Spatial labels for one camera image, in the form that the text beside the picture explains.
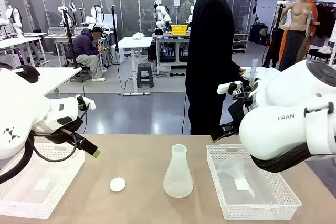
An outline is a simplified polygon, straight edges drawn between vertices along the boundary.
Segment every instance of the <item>purple hoodie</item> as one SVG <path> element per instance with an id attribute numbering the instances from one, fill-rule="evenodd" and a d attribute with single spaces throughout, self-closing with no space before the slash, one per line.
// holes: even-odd
<path id="1" fill-rule="evenodd" d="M 74 45 L 75 57 L 79 55 L 96 55 L 98 54 L 98 48 L 94 47 L 93 36 L 89 29 L 84 29 L 82 34 L 79 35 L 72 43 Z M 70 48 L 67 51 L 67 58 L 72 59 Z"/>

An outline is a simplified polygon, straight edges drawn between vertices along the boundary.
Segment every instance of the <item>khaki pants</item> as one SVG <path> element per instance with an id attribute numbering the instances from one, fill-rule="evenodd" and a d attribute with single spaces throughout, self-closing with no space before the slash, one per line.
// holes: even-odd
<path id="1" fill-rule="evenodd" d="M 83 64 L 85 66 L 89 66 L 92 72 L 93 79 L 101 78 L 103 76 L 101 74 L 101 69 L 97 55 L 79 55 L 76 57 L 76 62 L 79 64 Z"/>
<path id="2" fill-rule="evenodd" d="M 296 57 L 296 63 L 302 61 L 304 57 L 307 55 L 310 48 L 310 37 L 304 38 L 302 45 L 298 51 L 298 55 Z"/>

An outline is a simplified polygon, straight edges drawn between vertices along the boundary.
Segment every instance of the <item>man in black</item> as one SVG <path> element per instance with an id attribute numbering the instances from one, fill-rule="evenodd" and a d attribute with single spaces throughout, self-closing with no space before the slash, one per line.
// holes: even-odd
<path id="1" fill-rule="evenodd" d="M 186 90 L 192 135 L 210 135 L 220 125 L 225 95 L 217 88 L 240 79 L 232 61 L 235 24 L 226 0 L 197 0 L 190 35 Z"/>

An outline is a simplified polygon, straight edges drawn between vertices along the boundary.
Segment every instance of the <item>black pants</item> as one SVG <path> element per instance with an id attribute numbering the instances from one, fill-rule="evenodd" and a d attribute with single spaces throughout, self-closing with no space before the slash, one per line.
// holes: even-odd
<path id="1" fill-rule="evenodd" d="M 210 135 L 211 130 L 221 123 L 225 95 L 204 97 L 199 93 L 187 92 L 189 99 L 189 121 L 191 135 Z"/>
<path id="2" fill-rule="evenodd" d="M 270 61 L 272 60 L 272 67 L 275 68 L 277 66 L 277 63 L 279 61 L 279 53 L 280 53 L 280 48 L 281 48 L 281 42 L 282 42 L 282 37 L 284 36 L 284 30 L 278 29 L 276 32 L 274 31 L 272 34 L 272 43 L 269 46 L 267 55 L 266 55 L 266 60 L 263 64 L 263 67 L 268 67 Z"/>
<path id="3" fill-rule="evenodd" d="M 284 71 L 293 66 L 296 62 L 299 49 L 305 39 L 306 33 L 304 31 L 288 31 L 286 38 L 286 46 L 279 67 L 279 71 Z"/>

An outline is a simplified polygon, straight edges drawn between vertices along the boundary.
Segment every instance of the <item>sneaker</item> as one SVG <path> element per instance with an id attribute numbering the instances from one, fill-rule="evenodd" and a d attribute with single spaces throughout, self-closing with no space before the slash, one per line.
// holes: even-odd
<path id="1" fill-rule="evenodd" d="M 92 79 L 92 81 L 105 81 L 105 78 L 95 78 L 95 79 Z"/>

